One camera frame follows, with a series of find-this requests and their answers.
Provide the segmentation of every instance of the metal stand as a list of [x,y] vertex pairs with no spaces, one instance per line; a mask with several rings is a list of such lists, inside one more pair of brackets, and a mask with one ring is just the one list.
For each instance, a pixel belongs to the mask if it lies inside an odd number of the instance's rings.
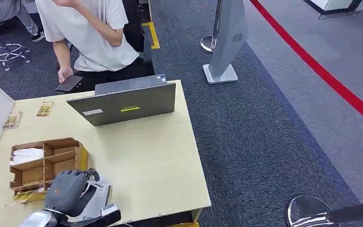
[[218,4],[216,7],[215,25],[214,25],[213,34],[207,35],[201,39],[201,47],[207,53],[213,53],[216,47],[216,39],[219,33],[219,20],[220,20],[220,11],[222,8],[222,1],[223,0],[218,0]]
[[286,209],[288,227],[339,227],[339,223],[362,219],[363,203],[331,210],[321,200],[306,195],[294,198]]
[[237,74],[233,69],[233,66],[231,64],[229,64],[229,66],[226,68],[225,72],[220,75],[220,76],[216,76],[216,75],[212,75],[211,74],[211,70],[209,69],[210,65],[204,65],[204,73],[205,76],[207,77],[207,82],[209,84],[221,84],[221,83],[227,83],[227,82],[234,82],[237,81]]
[[332,211],[324,202],[311,196],[298,196],[288,205],[286,222],[289,227],[329,226],[339,227],[326,219],[326,213]]
[[228,0],[227,4],[222,3],[223,0],[218,0],[214,34],[201,40],[204,51],[213,52],[211,62],[203,66],[209,84],[238,80],[231,62],[247,39],[248,28],[243,0]]
[[212,35],[207,35],[201,39],[201,47],[207,53],[213,53],[215,49],[216,39],[213,39],[212,37]]

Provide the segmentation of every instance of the dark gray carpet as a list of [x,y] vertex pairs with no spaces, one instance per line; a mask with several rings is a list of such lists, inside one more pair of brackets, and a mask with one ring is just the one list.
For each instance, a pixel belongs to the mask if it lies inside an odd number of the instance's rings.
[[249,46],[233,62],[238,82],[206,83],[210,55],[199,40],[211,32],[216,1],[152,5],[155,70],[182,80],[213,204],[203,227],[284,226],[284,205],[301,194],[333,209],[358,203]]

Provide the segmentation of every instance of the stanchion base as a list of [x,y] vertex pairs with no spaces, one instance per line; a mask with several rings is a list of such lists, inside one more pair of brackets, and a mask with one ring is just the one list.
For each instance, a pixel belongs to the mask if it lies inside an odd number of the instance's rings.
[[201,39],[201,47],[207,53],[213,53],[214,50],[211,49],[212,36],[208,35]]
[[[326,213],[331,211],[331,209],[321,200],[312,197],[312,196],[298,196],[294,198],[286,208],[286,222],[288,227],[310,227],[314,226],[310,223],[308,225],[297,225],[297,221],[303,218],[307,218],[316,214]],[[319,227],[339,227],[339,224],[324,224],[324,225],[316,225]]]
[[207,82],[209,84],[221,84],[221,83],[228,83],[237,81],[236,72],[233,69],[233,66],[229,64],[226,71],[222,74],[219,78],[213,78],[211,75],[211,71],[209,70],[209,65],[204,65],[202,67],[204,69],[205,76],[207,77]]

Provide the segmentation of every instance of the wooden compartment box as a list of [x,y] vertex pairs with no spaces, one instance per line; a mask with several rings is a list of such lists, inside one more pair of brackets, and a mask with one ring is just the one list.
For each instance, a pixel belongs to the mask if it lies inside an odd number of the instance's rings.
[[35,190],[43,187],[43,192],[34,194],[28,201],[42,200],[50,187],[55,175],[68,169],[87,170],[88,152],[84,146],[73,138],[46,140],[12,147],[14,151],[26,148],[43,149],[43,158],[10,166],[14,173],[14,181],[10,182],[10,189],[18,192]]

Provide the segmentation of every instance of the sneaker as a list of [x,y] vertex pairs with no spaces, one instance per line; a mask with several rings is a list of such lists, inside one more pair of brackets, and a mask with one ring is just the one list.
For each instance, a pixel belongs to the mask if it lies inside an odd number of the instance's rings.
[[41,41],[45,38],[45,33],[44,32],[38,32],[38,34],[36,35],[32,35],[31,39],[33,40],[34,43]]

